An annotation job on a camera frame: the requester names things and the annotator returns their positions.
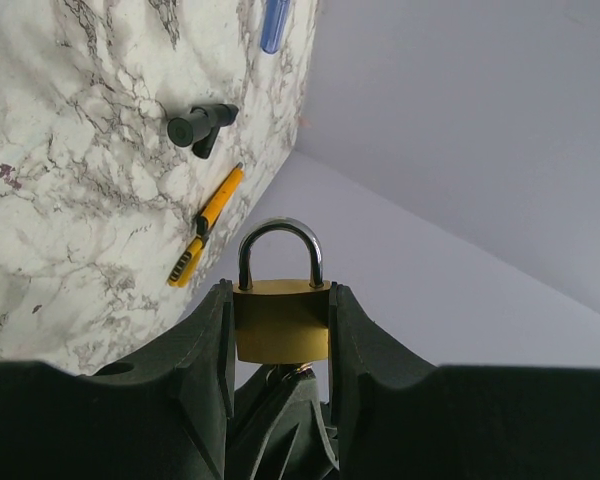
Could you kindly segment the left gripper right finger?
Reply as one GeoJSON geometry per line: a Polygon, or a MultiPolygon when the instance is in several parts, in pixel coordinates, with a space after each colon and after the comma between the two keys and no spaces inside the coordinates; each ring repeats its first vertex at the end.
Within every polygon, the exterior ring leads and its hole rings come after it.
{"type": "Polygon", "coordinates": [[[600,369],[435,366],[329,295],[344,479],[600,479],[600,369]]]}

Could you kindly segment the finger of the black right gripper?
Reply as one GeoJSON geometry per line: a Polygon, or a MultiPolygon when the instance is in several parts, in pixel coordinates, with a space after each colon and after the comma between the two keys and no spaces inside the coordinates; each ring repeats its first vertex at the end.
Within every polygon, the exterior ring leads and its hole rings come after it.
{"type": "Polygon", "coordinates": [[[268,387],[259,368],[235,392],[227,431],[229,479],[337,479],[337,429],[312,370],[268,387]]]}

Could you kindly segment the small silver key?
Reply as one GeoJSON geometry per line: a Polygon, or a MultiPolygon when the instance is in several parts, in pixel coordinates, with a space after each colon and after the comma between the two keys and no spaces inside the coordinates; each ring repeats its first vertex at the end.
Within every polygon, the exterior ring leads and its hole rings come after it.
{"type": "Polygon", "coordinates": [[[275,387],[294,377],[312,373],[312,367],[311,363],[272,365],[265,377],[265,384],[275,387]]]}

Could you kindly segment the brass padlock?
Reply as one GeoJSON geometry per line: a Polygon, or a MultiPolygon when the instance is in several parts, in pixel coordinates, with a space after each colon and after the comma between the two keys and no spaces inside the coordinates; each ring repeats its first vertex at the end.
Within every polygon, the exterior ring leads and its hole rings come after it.
{"type": "Polygon", "coordinates": [[[332,283],[323,278],[320,242],[304,223],[286,217],[261,222],[246,234],[238,252],[234,323],[238,359],[260,365],[306,364],[328,358],[328,309],[332,283]],[[251,253],[264,235],[284,231],[309,254],[307,279],[255,280],[251,253]]]}

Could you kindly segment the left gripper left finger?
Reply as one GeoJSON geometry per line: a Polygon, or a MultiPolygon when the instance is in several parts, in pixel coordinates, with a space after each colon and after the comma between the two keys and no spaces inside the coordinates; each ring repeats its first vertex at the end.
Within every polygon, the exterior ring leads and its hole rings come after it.
{"type": "Polygon", "coordinates": [[[232,286],[93,375],[0,361],[0,479],[220,479],[234,403],[232,286]]]}

